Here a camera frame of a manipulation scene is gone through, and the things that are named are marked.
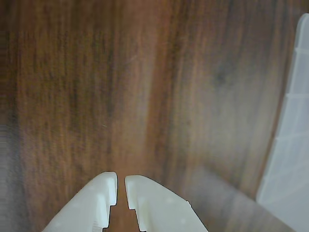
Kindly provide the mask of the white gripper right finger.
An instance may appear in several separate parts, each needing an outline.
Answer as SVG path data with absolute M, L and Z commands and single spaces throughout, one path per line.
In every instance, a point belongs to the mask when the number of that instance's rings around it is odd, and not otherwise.
M 128 208 L 141 232 L 206 232 L 190 203 L 142 175 L 125 177 Z

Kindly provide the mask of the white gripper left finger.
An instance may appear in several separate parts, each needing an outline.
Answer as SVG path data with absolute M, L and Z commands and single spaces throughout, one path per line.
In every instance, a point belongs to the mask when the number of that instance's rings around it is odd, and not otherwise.
M 101 232 L 117 203 L 117 175 L 103 172 L 89 181 L 49 222 L 45 232 Z

